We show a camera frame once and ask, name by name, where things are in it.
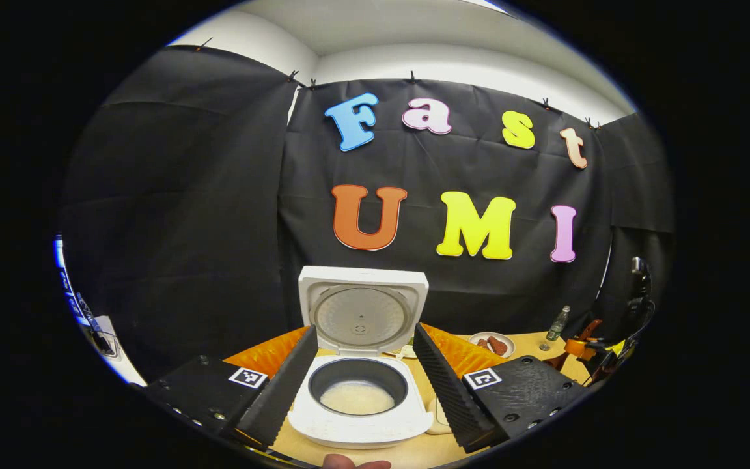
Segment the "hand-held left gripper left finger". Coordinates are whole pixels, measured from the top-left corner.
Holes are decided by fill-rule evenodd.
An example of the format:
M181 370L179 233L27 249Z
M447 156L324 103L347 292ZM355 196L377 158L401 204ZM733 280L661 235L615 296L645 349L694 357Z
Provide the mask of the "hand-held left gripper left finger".
M197 356L143 386L141 392L155 406L207 436L267 450L274 445L317 350L316 330L306 327L273 377Z

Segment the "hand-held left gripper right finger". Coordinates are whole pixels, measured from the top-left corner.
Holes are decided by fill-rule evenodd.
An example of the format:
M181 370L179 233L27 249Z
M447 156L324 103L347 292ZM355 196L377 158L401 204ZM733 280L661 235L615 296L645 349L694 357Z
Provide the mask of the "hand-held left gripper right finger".
M415 327L413 347L456 442L465 452L523 440L583 403L584 387L535 356L456 374L432 328Z

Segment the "clear rice box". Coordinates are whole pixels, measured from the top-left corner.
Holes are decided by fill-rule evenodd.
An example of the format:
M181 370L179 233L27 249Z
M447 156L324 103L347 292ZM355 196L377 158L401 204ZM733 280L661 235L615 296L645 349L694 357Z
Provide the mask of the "clear rice box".
M443 410L439 399L437 397L429 401L426 410L432 414L434 418L426 433L428 434L452 434L452 428L447 421L447 417Z

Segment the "white rice heap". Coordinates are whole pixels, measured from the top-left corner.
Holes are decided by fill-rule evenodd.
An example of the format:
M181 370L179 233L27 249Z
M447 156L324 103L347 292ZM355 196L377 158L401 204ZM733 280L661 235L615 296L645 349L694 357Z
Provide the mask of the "white rice heap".
M320 403L334 412L366 416L392 409L395 400L388 391L375 383L351 380L328 387L322 393Z

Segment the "white rice cooker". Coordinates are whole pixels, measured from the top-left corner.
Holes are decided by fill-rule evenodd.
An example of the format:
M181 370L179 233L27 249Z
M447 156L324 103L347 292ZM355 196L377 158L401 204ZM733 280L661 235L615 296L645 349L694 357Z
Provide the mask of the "white rice cooker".
M434 418L413 373L386 355L413 337L428 296L425 274L307 265L298 290L303 323L315 328L318 346L327 354L309 366L288 413L292 428L341 449L389 448L425 433ZM322 406L328 387L351 380L383 387L394 407L353 416Z

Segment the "green glass bottle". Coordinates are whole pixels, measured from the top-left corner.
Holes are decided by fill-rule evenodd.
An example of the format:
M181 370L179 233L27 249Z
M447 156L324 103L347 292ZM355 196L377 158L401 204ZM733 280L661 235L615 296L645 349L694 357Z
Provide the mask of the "green glass bottle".
M551 323L551 326L546 333L547 341L556 341L561 337L562 332L566 327L566 323L568 323L570 312L570 305L562 307L560 313L554 318L553 323Z

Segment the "white round plate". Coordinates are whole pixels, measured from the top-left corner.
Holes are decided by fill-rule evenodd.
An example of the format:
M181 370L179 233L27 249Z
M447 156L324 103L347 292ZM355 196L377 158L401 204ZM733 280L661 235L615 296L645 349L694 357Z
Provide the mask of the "white round plate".
M503 359L508 359L516 349L514 342L508 336L505 336L503 334L496 333L496 332L479 332L470 336L468 341L471 344L477 345L477 341L479 341L479 339L482 339L482 338L487 339L489 335L496 336L496 338L500 339L500 341L503 341L508 345L508 353L506 353L506 356L500 356Z

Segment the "black backdrop cloth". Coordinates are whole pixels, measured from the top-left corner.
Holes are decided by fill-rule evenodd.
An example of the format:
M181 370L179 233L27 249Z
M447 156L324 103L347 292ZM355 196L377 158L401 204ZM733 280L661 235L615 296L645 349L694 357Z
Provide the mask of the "black backdrop cloth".
M454 334L601 318L633 331L631 259L663 296L675 213L638 115L600 128L473 84L299 89L229 51L158 51L96 110L61 210L74 287L145 381L303 321L305 265L422 271Z

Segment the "lit computer monitor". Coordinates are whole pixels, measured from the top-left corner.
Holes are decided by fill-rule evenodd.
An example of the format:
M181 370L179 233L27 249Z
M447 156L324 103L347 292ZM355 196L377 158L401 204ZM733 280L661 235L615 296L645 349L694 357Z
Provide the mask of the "lit computer monitor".
M62 235L55 234L53 244L57 270L59 271L65 298L68 301L72 314L78 323L83 324L91 330L95 330L95 332L101 332L102 328L96 322L91 309L89 309L81 294L75 291L74 286L72 286L68 270L66 269Z

